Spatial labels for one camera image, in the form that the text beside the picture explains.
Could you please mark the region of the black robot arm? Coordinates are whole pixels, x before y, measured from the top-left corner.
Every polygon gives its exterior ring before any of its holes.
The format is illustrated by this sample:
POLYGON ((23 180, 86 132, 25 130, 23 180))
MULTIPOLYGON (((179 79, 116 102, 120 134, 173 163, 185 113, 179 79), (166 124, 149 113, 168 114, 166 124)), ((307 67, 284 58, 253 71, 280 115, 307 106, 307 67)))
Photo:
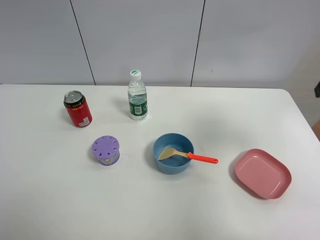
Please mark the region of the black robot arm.
POLYGON ((314 88, 314 94, 316 98, 320 98, 320 82, 314 88))

